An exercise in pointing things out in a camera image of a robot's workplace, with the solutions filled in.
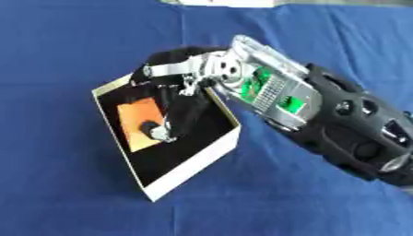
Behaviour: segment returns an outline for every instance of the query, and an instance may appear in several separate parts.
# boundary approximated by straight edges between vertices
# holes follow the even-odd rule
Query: white box
[[[215,160],[233,150],[237,146],[241,125],[217,94],[208,88],[206,93],[213,101],[210,103],[208,111],[214,112],[204,115],[202,119],[200,118],[198,121],[199,124],[196,124],[195,128],[190,132],[191,137],[186,139],[191,140],[191,142],[194,140],[198,140],[199,142],[196,141],[197,143],[195,144],[187,145],[185,144],[185,138],[182,138],[172,144],[156,145],[131,153],[124,144],[123,133],[119,132],[119,121],[111,118],[114,117],[112,116],[113,112],[111,112],[112,107],[109,107],[109,102],[106,101],[108,100],[107,98],[110,97],[108,95],[111,94],[111,92],[128,83],[130,76],[131,75],[127,75],[118,78],[111,83],[93,89],[92,94],[103,119],[109,126],[114,140],[124,156],[130,172],[132,172],[135,177],[136,183],[148,198],[154,202],[212,164]],[[203,119],[205,120],[205,124],[207,124],[205,128],[207,128],[207,130],[217,130],[216,133],[219,135],[212,134],[213,132],[211,132],[211,135],[206,138],[203,132],[197,132],[196,126],[198,125],[198,127],[202,128]],[[188,147],[199,149],[190,153],[189,150],[186,151],[186,148],[190,149]],[[173,150],[177,153],[186,151],[190,154],[185,153],[185,155],[182,154],[179,157],[176,155],[166,157],[169,155],[165,155],[165,153],[173,153]]]

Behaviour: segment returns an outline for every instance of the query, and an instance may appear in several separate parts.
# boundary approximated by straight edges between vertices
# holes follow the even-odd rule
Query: cardboard box
[[[92,90],[101,115],[112,132],[137,185],[156,201],[237,146],[241,125],[215,92],[194,129],[170,144],[160,143],[131,152],[120,125],[113,94],[131,75]]]

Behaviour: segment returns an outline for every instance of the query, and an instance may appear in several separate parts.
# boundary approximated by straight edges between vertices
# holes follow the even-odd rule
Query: green circuit board
[[[242,99],[249,103],[253,102],[270,77],[271,72],[268,69],[258,67],[254,71],[254,75],[245,79],[245,82],[242,84]]]

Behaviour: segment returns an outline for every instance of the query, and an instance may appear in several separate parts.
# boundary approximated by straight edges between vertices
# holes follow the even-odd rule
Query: blue tablecloth
[[[413,235],[413,197],[337,170],[234,104],[239,147],[149,203],[90,95],[151,53],[246,34],[413,111],[413,8],[6,0],[0,32],[0,235]]]

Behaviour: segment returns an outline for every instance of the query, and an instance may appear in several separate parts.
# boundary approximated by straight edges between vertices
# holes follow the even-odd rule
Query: black fabric
[[[125,150],[127,158],[144,186],[191,158],[201,149],[228,133],[233,127],[221,109],[206,96],[209,103],[203,115],[199,117],[186,136],[172,143],[160,143],[131,153],[122,131],[116,107],[123,100],[122,91],[124,89],[125,87],[121,87],[100,96],[99,102],[120,141],[121,147]]]

